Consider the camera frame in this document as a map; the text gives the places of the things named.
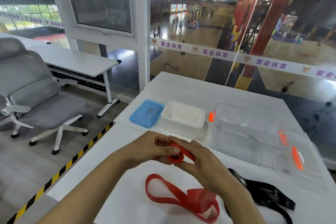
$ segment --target blue plastic container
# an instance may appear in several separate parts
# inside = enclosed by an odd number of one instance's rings
[[[147,99],[133,112],[129,120],[144,128],[152,128],[160,118],[164,108],[165,105]]]

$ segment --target gray office chair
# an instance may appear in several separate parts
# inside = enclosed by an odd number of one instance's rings
[[[20,127],[47,129],[30,140],[29,145],[34,146],[37,140],[57,132],[52,151],[57,154],[63,130],[86,136],[87,129],[70,126],[82,119],[79,113],[85,100],[61,94],[60,86],[68,83],[77,81],[53,77],[40,55],[26,50],[19,40],[0,39],[0,95],[7,101],[2,113],[15,123],[12,138],[19,136]]]

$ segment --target banner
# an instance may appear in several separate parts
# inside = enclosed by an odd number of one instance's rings
[[[41,24],[44,26],[55,27],[55,28],[64,28],[61,21],[54,21],[45,18],[33,17],[30,15],[21,15],[0,11],[0,17],[16,20],[16,21],[25,21],[36,24]]]
[[[236,56],[236,52],[198,46],[194,44],[181,43],[171,40],[158,39],[153,37],[150,40],[150,44],[152,46],[164,49],[192,53],[227,61],[233,61]],[[311,66],[284,60],[272,59],[263,56],[248,55],[244,53],[238,53],[235,62],[273,69],[277,71],[305,75],[313,78],[336,81],[336,68],[332,67]]]

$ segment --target logo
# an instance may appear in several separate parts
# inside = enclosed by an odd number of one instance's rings
[[[303,71],[304,73],[305,73],[305,72],[308,72],[310,69],[311,69],[311,67],[305,67],[305,66],[302,67],[302,71]]]
[[[244,56],[244,60],[245,60],[245,61],[250,61],[251,58],[252,58],[252,57],[251,57],[250,55],[245,55],[245,56]]]

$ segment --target chair seat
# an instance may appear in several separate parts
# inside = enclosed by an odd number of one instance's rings
[[[20,116],[19,121],[47,129],[57,128],[83,111],[85,100],[68,94],[57,94]]]

